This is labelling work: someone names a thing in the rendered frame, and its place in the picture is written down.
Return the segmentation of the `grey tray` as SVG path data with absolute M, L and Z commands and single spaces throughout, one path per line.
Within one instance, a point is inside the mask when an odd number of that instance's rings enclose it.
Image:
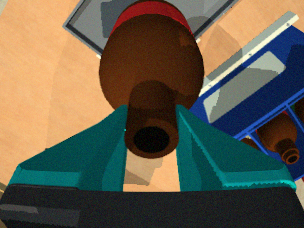
M 122 11 L 138 0 L 80 0 L 61 26 L 101 57 Z M 197 40 L 239 0 L 165 0 L 183 13 Z

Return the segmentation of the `blue bottle crate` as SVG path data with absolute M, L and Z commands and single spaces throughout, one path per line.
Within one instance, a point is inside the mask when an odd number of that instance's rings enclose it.
M 259 151 L 286 164 L 297 181 L 304 177 L 304 123 L 290 106 L 303 97 L 304 32 L 291 25 L 202 94 L 189 111 L 238 140 L 249 135 Z M 255 132 L 284 110 L 297 129 L 299 160 L 291 165 L 263 147 Z

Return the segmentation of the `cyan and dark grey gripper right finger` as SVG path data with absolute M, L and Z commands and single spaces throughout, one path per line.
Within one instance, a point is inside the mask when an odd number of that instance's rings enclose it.
M 284 163 L 205 123 L 182 105 L 176 105 L 176 117 L 180 191 L 285 186 L 296 192 Z

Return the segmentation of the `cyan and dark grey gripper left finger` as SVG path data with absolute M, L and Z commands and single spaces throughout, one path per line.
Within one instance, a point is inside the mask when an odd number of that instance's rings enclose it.
M 127 105 L 121 105 L 97 124 L 19 163 L 8 185 L 123 191 L 127 111 Z

